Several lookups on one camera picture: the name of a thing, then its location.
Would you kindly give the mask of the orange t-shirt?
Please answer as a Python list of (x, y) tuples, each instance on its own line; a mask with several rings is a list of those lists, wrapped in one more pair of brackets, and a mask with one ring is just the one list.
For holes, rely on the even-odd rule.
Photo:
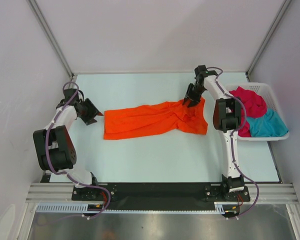
[(172, 130), (206, 135), (208, 123), (204, 118), (205, 99), (188, 107), (183, 100), (155, 105), (107, 110), (104, 113), (105, 140), (124, 140), (165, 134)]

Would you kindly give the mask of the red t-shirt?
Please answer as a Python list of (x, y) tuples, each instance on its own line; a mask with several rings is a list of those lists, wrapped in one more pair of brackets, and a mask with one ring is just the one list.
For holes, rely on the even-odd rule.
[(267, 104), (260, 95), (240, 86), (235, 90), (231, 90), (230, 93), (241, 100), (246, 110), (246, 121), (244, 126), (238, 131), (238, 135), (243, 138), (250, 138), (250, 123), (248, 120), (263, 117), (267, 112)]

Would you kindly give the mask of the white plastic laundry basket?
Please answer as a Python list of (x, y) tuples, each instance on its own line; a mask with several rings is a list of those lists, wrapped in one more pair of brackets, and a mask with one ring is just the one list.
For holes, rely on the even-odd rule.
[(289, 137), (277, 99), (265, 83), (236, 83), (226, 90), (240, 98), (246, 109), (246, 123), (239, 130), (242, 141), (279, 141)]

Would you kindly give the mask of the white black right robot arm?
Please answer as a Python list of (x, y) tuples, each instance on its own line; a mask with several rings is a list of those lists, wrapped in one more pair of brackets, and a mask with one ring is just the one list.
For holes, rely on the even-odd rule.
[(242, 125), (242, 102), (231, 95), (219, 82), (223, 70), (218, 67), (199, 65), (194, 69), (195, 83), (190, 83), (185, 93), (183, 104), (194, 108), (201, 103), (202, 94), (207, 91), (215, 100), (212, 123), (219, 133), (225, 168), (218, 190), (207, 189), (207, 198), (234, 202), (245, 193), (244, 176), (239, 169), (238, 131)]

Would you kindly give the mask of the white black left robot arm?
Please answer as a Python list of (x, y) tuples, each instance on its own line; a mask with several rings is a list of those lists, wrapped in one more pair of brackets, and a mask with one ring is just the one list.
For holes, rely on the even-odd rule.
[(77, 119), (89, 126), (97, 122), (95, 117), (103, 114), (79, 89), (64, 89), (63, 96), (50, 123), (32, 135), (38, 164), (43, 171), (67, 177), (76, 188), (83, 188), (88, 199), (95, 200), (101, 188), (92, 172), (75, 167), (77, 153), (69, 130)]

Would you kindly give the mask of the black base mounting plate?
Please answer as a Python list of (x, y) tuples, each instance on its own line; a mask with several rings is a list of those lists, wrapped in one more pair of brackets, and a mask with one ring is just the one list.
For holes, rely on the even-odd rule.
[(238, 201), (245, 203), (251, 200), (248, 187), (244, 187), (244, 194), (240, 200), (226, 201), (216, 197), (207, 198), (206, 190), (218, 190), (220, 183), (210, 182), (110, 182), (100, 183), (100, 187), (110, 192), (107, 197), (105, 190), (95, 188), (76, 188), (72, 190), (73, 201), (93, 202), (110, 200), (109, 206), (118, 209), (141, 208), (145, 210), (190, 210), (207, 208), (214, 202), (228, 202), (235, 205)]

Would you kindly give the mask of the teal t-shirt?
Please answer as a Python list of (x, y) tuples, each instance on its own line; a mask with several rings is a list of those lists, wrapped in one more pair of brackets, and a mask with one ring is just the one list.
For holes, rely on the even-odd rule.
[(262, 117), (248, 117), (247, 122), (253, 138), (283, 137), (289, 132), (279, 114), (273, 109), (268, 109)]

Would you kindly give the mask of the aluminium frame rail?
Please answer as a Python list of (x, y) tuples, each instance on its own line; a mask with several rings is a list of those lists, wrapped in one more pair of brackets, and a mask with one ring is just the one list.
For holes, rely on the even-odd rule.
[(283, 183), (247, 183), (241, 191), (227, 193), (218, 183), (102, 183), (99, 189), (76, 188), (72, 183), (33, 183), (28, 191), (27, 202), (92, 202), (110, 193), (114, 201), (126, 197), (147, 199), (176, 198), (208, 202), (231, 202), (242, 200), (244, 203), (257, 201), (258, 204), (297, 204), (298, 197), (294, 186)]

